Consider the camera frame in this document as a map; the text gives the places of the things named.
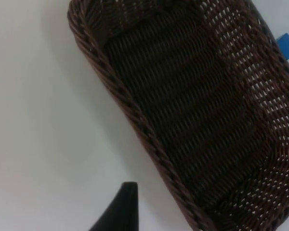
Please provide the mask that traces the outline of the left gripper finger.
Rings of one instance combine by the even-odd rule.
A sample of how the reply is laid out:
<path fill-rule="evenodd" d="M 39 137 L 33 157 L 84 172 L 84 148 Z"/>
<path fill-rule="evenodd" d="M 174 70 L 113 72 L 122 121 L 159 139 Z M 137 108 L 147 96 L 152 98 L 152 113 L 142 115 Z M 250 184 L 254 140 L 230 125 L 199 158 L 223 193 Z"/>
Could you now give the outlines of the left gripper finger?
<path fill-rule="evenodd" d="M 136 182 L 122 183 L 112 202 L 90 230 L 138 230 L 138 184 Z"/>

